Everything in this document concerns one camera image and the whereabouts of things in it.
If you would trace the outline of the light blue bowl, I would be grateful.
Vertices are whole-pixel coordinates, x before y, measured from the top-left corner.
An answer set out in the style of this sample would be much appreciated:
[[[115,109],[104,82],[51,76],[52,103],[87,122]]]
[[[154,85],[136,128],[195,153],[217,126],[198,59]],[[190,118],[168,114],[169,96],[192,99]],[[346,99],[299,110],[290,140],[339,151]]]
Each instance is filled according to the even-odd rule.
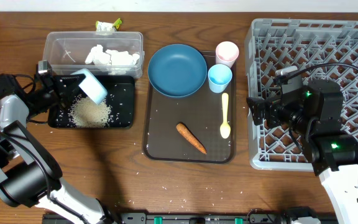
[[[101,104],[107,96],[107,89],[101,82],[86,68],[73,72],[72,75],[85,75],[85,79],[79,84],[79,87],[86,95],[97,105]]]

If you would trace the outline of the orange carrot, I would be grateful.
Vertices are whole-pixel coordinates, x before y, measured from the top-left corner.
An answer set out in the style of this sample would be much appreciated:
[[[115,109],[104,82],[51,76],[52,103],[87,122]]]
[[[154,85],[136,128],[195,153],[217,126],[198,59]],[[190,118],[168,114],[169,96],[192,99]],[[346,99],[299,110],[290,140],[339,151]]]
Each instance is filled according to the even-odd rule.
[[[191,133],[191,131],[183,124],[178,123],[176,125],[177,131],[197,150],[199,150],[203,154],[207,154],[205,147],[202,143]]]

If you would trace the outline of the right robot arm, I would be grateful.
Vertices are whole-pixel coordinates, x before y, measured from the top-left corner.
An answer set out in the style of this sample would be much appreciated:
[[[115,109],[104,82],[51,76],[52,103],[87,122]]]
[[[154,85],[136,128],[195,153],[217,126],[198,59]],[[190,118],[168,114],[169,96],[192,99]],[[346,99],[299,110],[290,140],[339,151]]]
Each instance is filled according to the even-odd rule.
[[[358,142],[341,129],[343,95],[331,80],[304,84],[300,76],[277,80],[281,93],[248,97],[254,124],[287,125],[300,136],[302,153],[329,195],[339,223],[358,223]]]

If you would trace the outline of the pile of white rice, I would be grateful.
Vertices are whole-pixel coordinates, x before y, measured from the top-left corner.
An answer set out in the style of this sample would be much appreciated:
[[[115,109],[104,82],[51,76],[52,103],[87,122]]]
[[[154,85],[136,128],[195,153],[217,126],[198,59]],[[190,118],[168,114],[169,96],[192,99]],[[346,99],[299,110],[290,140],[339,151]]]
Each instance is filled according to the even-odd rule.
[[[68,109],[57,107],[50,113],[50,124],[55,128],[112,128],[119,121],[121,109],[122,103],[113,94],[97,105],[80,93]]]

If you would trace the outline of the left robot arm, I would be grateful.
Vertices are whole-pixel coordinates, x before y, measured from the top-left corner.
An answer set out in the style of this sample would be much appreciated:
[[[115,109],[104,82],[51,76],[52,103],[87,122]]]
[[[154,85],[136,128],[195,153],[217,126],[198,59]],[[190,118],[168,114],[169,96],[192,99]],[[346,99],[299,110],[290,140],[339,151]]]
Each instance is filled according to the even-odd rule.
[[[17,75],[0,74],[0,198],[7,205],[45,208],[72,223],[121,222],[98,199],[71,186],[57,161],[27,130],[34,116],[54,106],[68,107],[86,79],[83,73],[36,74],[26,92]]]

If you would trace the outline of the green snack wrapper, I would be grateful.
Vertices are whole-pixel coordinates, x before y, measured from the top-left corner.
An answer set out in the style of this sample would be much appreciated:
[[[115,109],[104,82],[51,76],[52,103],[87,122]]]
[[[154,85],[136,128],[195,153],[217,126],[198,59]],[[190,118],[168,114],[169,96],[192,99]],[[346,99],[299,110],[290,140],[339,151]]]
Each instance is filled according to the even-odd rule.
[[[96,32],[116,32],[121,26],[122,21],[118,18],[113,23],[96,21]]]

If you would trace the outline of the white tissue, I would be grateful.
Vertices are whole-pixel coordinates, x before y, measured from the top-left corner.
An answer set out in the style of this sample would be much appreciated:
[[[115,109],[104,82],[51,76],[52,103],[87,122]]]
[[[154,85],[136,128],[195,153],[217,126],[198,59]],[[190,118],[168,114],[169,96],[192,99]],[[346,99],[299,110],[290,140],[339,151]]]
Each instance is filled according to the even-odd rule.
[[[97,45],[91,49],[88,56],[85,59],[85,64],[89,65],[109,65],[111,62],[111,56],[103,51],[102,45]]]
[[[106,50],[106,53],[110,55],[111,65],[113,66],[135,65],[140,59],[139,54],[130,54],[128,51]]]

